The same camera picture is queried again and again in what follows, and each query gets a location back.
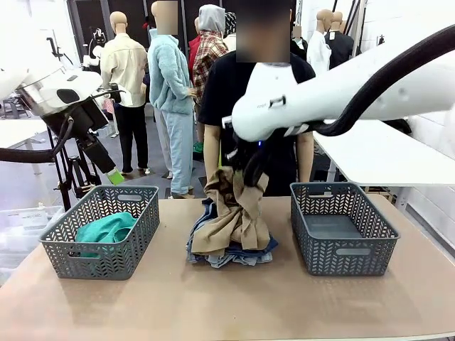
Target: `white table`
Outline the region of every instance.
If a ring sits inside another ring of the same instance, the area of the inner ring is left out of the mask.
[[[360,120],[344,135],[314,138],[331,159],[328,182],[338,168],[361,186],[398,187],[399,210],[414,186],[455,185],[454,160],[381,121]]]
[[[25,145],[29,151],[32,151],[32,144],[41,144],[45,141],[33,137],[46,130],[47,126],[41,119],[2,119],[0,120],[0,148],[15,149]],[[32,167],[36,175],[41,174],[38,165],[33,164]]]

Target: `brown table surface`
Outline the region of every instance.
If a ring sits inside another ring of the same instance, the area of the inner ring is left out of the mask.
[[[455,335],[455,266],[386,199],[402,237],[380,278],[307,274],[290,199],[265,198],[279,247],[256,267],[186,263],[200,200],[162,200],[161,226],[128,281],[60,280],[39,246],[0,288],[0,340],[285,340]]]

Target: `teal cloth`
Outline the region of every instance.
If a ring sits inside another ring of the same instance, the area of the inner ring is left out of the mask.
[[[133,228],[137,219],[129,212],[115,213],[95,220],[79,228],[76,234],[77,243],[118,243],[124,240]],[[82,257],[97,256],[81,254]]]

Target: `black t-shirt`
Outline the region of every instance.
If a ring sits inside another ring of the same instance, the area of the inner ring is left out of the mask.
[[[332,50],[329,70],[347,62],[353,54],[354,47],[354,40],[350,36],[335,31],[335,38],[330,40],[330,34],[330,32],[326,34],[326,43]]]
[[[310,64],[291,53],[290,62],[298,83],[315,77]],[[198,120],[210,126],[221,126],[222,118],[230,116],[235,103],[245,94],[256,63],[237,63],[235,51],[218,58],[210,69]],[[268,163],[265,173],[269,185],[265,195],[285,196],[290,194],[289,184],[296,181],[297,162],[295,136],[280,141],[279,153]],[[221,131],[222,164],[228,166],[226,155],[235,149],[232,130]]]

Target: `hand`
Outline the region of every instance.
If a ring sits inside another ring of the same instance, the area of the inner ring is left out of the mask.
[[[142,94],[146,94],[147,93],[147,86],[144,83],[141,84],[141,93]]]
[[[192,87],[187,87],[188,90],[188,96],[196,98],[196,89],[193,89]]]

